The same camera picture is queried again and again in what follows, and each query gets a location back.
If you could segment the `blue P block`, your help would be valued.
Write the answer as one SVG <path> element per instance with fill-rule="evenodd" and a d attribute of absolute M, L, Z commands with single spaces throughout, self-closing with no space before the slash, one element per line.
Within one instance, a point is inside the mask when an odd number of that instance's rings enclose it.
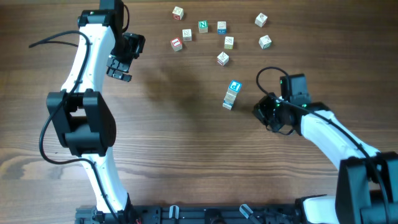
<path fill-rule="evenodd" d="M 227 93 L 236 96 L 242 87 L 242 84 L 236 80 L 232 80 L 229 84 Z"/>

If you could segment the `yellow sided picture block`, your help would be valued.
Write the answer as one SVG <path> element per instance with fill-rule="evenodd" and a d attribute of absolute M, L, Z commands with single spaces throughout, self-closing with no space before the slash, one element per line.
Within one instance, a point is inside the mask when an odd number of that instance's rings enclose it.
<path fill-rule="evenodd" d="M 234 94 L 230 94 L 230 93 L 227 93 L 226 94 L 226 96 L 225 96 L 225 98 L 227 98 L 227 99 L 230 99 L 230 100 L 235 100 L 236 99 L 236 95 L 234 95 Z"/>

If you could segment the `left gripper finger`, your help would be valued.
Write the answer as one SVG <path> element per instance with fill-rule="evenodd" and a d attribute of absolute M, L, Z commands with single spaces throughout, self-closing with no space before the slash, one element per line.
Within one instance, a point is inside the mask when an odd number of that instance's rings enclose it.
<path fill-rule="evenodd" d="M 123 72 L 120 72 L 119 70 L 115 70 L 113 68 L 108 68 L 107 72 L 106 72 L 107 76 L 118 79 L 118 80 L 122 80 L 124 82 L 130 82 L 132 76 L 125 74 Z"/>
<path fill-rule="evenodd" d="M 110 55 L 107 61 L 107 66 L 114 70 L 128 73 L 132 63 L 132 57 L 116 58 Z"/>

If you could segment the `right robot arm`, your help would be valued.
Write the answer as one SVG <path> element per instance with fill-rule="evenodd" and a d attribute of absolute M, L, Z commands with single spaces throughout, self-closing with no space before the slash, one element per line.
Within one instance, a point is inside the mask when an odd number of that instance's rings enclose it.
<path fill-rule="evenodd" d="M 298 204 L 304 223 L 397 223 L 397 153 L 381 153 L 348 131 L 323 103 L 313 103 L 304 75 L 280 78 L 282 96 L 268 93 L 253 109 L 272 132 L 283 126 L 316 145 L 338 169 L 334 196 Z"/>

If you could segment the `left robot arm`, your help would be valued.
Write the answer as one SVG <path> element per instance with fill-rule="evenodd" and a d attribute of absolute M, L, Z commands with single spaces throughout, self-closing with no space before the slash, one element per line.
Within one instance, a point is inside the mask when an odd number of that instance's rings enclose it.
<path fill-rule="evenodd" d="M 78 17 L 79 43 L 70 74 L 58 92 L 50 92 L 50 113 L 39 137 L 44 153 L 44 134 L 53 124 L 60 144 L 85 169 L 96 196 L 93 208 L 79 208 L 76 223 L 140 223 L 129 194 L 119 178 L 113 157 L 116 122 L 103 96 L 109 76 L 129 82 L 131 63 L 142 53 L 145 38 L 127 32 L 129 10 L 121 1 L 101 1 L 99 9 L 84 10 Z"/>

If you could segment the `yellow top block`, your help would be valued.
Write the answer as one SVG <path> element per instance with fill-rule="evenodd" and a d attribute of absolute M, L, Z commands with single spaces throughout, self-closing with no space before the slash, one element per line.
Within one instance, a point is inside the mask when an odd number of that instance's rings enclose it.
<path fill-rule="evenodd" d="M 229 103 L 229 104 L 234 104 L 235 99 L 234 98 L 225 98 L 224 101 Z"/>

